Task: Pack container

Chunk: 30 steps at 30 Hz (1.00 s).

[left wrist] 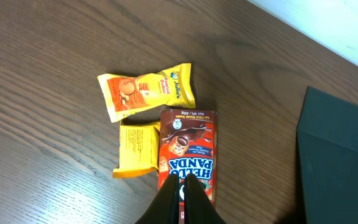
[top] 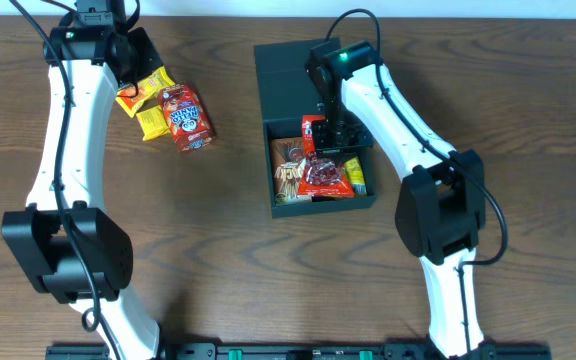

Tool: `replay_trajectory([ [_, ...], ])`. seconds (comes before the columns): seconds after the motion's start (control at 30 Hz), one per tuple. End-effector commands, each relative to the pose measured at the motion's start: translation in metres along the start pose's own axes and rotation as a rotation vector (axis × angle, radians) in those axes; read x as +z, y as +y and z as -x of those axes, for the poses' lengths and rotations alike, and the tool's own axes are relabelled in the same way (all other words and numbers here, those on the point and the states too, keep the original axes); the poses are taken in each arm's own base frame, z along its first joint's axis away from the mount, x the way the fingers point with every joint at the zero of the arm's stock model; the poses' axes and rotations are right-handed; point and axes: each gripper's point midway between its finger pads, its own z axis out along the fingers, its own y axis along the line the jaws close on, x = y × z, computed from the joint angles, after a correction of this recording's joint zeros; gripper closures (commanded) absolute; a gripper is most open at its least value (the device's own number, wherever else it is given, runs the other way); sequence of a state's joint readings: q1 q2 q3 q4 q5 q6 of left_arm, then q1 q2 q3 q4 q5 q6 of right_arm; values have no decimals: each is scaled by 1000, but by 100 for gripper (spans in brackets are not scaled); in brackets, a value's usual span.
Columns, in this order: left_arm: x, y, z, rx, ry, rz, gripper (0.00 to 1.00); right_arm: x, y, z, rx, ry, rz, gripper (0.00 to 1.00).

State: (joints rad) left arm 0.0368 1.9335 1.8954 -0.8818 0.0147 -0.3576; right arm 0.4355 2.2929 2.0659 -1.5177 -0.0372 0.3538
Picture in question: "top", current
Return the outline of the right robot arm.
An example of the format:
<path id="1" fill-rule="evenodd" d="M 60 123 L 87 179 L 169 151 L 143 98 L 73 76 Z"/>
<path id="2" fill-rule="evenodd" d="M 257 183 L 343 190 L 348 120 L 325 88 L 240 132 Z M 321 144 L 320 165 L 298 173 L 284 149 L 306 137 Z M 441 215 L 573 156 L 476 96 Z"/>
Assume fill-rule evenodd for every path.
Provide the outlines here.
<path id="1" fill-rule="evenodd" d="M 395 86 L 375 48 L 328 40 L 310 49 L 305 70 L 325 117 L 311 127 L 320 155 L 379 144 L 401 181 L 395 225 L 424 271 L 431 319 L 429 337 L 445 358 L 477 349 L 484 336 L 474 306 L 474 259 L 485 224 L 485 200 L 457 171 L 482 180 L 483 163 L 437 135 Z"/>

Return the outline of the red candy bag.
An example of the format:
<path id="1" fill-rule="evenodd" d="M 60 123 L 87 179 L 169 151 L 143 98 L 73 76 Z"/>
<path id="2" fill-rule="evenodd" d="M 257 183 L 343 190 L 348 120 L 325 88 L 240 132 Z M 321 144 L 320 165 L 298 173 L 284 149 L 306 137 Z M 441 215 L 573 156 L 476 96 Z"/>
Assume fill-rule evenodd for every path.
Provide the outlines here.
<path id="1" fill-rule="evenodd" d="M 304 170 L 297 194 L 310 197 L 352 198 L 355 193 L 341 165 L 316 153 L 313 126 L 325 120 L 323 115 L 302 117 Z"/>

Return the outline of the small yellow snack packet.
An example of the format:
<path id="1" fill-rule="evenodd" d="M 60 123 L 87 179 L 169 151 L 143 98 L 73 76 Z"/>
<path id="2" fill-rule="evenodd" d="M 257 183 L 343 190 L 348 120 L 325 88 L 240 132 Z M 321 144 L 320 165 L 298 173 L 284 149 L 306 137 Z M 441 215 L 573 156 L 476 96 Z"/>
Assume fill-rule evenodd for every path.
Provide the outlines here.
<path id="1" fill-rule="evenodd" d="M 143 141 L 150 141 L 170 133 L 160 106 L 141 111 L 136 114 L 136 117 L 143 132 Z"/>

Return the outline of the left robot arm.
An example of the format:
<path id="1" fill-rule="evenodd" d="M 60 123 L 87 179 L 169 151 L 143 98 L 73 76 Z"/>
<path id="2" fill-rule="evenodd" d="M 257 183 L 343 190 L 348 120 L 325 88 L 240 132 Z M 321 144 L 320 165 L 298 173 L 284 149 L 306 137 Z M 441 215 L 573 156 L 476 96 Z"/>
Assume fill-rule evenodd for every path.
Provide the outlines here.
<path id="1" fill-rule="evenodd" d="M 112 107 L 141 59 L 118 25 L 57 26 L 45 36 L 51 91 L 39 170 L 2 236 L 39 293 L 80 313 L 106 359 L 158 359 L 160 327 L 131 286 L 133 248 L 106 213 L 103 163 Z"/>

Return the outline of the black gift box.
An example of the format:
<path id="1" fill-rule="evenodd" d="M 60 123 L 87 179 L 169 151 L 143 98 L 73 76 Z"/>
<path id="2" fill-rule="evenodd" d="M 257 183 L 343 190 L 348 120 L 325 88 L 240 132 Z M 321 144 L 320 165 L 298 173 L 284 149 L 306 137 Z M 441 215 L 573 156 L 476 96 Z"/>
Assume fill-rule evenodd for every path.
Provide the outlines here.
<path id="1" fill-rule="evenodd" d="M 274 218 L 364 209 L 371 207 L 377 199 L 373 152 L 370 148 L 362 148 L 357 151 L 357 155 L 366 182 L 365 196 L 320 199 L 293 204 L 281 204 L 276 200 L 274 175 L 280 158 L 276 143 L 279 140 L 299 138 L 304 115 L 323 113 L 319 95 L 305 70 L 310 49 L 321 42 L 320 39 L 314 39 L 254 47 L 270 212 Z"/>

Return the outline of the brown Pocky box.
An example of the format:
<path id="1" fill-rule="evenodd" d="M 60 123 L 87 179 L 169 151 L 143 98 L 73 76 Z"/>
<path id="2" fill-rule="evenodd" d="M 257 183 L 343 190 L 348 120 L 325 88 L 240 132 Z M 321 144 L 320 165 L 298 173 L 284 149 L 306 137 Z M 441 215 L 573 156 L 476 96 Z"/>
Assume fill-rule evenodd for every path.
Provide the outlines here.
<path id="1" fill-rule="evenodd" d="M 298 194 L 305 168 L 303 139 L 274 139 L 271 141 L 270 154 L 275 203 L 286 206 L 311 202 L 311 196 Z"/>

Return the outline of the yellow snack bag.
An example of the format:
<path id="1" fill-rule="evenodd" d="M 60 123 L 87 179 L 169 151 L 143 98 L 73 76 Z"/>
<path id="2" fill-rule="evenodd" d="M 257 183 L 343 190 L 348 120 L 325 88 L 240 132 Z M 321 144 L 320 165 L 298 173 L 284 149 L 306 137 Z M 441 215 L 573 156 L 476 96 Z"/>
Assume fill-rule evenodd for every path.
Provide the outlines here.
<path id="1" fill-rule="evenodd" d="M 354 194 L 357 196 L 365 196 L 367 194 L 367 187 L 359 157 L 355 156 L 347 160 L 344 163 L 344 170 Z"/>

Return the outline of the red Hello Panda box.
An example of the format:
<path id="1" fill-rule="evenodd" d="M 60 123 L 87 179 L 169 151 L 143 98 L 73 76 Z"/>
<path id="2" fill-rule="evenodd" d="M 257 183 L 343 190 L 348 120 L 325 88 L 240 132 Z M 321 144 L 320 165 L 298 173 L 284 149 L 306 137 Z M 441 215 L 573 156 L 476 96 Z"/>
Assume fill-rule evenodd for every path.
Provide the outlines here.
<path id="1" fill-rule="evenodd" d="M 164 88 L 158 94 L 158 102 L 180 152 L 200 149 L 215 140 L 215 129 L 192 84 Z"/>

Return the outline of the orange yellow candy wrapper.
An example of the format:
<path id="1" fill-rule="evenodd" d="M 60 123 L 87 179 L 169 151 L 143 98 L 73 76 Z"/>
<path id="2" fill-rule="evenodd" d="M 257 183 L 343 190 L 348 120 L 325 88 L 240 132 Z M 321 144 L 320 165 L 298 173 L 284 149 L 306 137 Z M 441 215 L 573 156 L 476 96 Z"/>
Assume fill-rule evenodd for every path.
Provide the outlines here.
<path id="1" fill-rule="evenodd" d="M 156 98 L 161 90 L 174 84 L 166 68 L 161 66 L 140 80 L 137 86 L 130 85 L 119 90 L 115 100 L 133 118 L 148 100 Z"/>

